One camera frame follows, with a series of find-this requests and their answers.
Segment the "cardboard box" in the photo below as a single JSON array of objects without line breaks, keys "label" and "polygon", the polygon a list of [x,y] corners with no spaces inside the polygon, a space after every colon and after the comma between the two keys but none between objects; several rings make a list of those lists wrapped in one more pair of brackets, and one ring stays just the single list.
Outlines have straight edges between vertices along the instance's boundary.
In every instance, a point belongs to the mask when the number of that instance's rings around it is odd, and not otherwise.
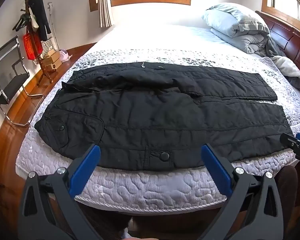
[{"label": "cardboard box", "polygon": [[48,58],[48,57],[51,57],[56,51],[54,49],[51,49],[47,52],[46,55],[44,55],[43,58]]},{"label": "cardboard box", "polygon": [[42,60],[42,63],[45,66],[48,66],[48,65],[51,65],[51,64],[55,63],[57,61],[57,59],[59,59],[59,58],[60,58],[60,52],[57,51],[54,54],[52,54],[50,57],[44,58]]},{"label": "cardboard box", "polygon": [[62,64],[61,60],[58,58],[53,64],[46,65],[46,68],[48,71],[52,71],[54,69],[57,69]]}]

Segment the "black button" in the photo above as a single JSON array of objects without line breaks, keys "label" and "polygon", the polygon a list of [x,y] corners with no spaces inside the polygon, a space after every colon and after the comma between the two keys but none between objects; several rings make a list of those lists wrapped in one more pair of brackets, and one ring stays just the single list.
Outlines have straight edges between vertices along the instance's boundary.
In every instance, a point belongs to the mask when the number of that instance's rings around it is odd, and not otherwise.
[{"label": "black button", "polygon": [[169,158],[170,158],[169,153],[164,152],[164,153],[161,153],[161,154],[160,154],[160,160],[162,160],[162,161],[164,161],[164,162],[168,161]]}]

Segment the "black chair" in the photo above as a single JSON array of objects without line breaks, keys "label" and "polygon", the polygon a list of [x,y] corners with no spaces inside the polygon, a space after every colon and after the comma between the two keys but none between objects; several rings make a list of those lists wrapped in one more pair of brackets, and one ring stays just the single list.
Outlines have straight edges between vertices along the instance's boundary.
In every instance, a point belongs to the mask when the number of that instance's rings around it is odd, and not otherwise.
[{"label": "black chair", "polygon": [[[23,59],[24,57],[22,57],[20,52],[18,36],[15,36],[0,48],[0,109],[12,124],[25,127],[30,124],[35,112],[43,101],[44,95],[30,95],[23,86],[24,82],[30,77],[29,71],[23,63]],[[1,106],[8,105],[21,87],[30,98],[41,97],[30,119],[24,124],[13,122]]]}]

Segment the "screw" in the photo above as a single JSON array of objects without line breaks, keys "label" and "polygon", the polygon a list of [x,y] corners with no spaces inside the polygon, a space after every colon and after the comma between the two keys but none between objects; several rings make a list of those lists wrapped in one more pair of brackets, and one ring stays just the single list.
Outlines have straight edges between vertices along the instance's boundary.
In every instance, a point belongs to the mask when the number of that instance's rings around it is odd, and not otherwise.
[{"label": "screw", "polygon": [[28,174],[29,178],[32,179],[34,176],[35,176],[35,172],[34,171],[29,172],[29,174]]},{"label": "screw", "polygon": [[238,168],[235,169],[235,172],[241,175],[241,174],[244,174],[244,169],[238,167]]},{"label": "screw", "polygon": [[64,167],[57,169],[58,174],[64,174],[65,172],[66,172],[66,168],[64,168]]},{"label": "screw", "polygon": [[269,171],[267,171],[267,172],[266,172],[266,177],[269,178],[269,179],[271,179],[271,178],[272,178],[272,173],[269,172]]}]

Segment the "chair seat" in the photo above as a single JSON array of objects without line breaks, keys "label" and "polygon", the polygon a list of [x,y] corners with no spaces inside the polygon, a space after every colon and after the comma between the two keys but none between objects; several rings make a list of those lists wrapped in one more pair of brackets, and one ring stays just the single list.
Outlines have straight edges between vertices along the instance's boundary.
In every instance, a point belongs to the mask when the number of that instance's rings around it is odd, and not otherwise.
[{"label": "chair seat", "polygon": [[[5,87],[5,89],[3,91],[6,94],[9,101],[15,96],[15,94],[21,88],[23,83],[28,79],[28,77],[29,77],[28,73],[23,73],[21,75],[16,75],[9,82],[9,84]],[[7,104],[8,104],[8,102],[4,98],[4,96],[0,95],[0,105],[7,105]]]}]

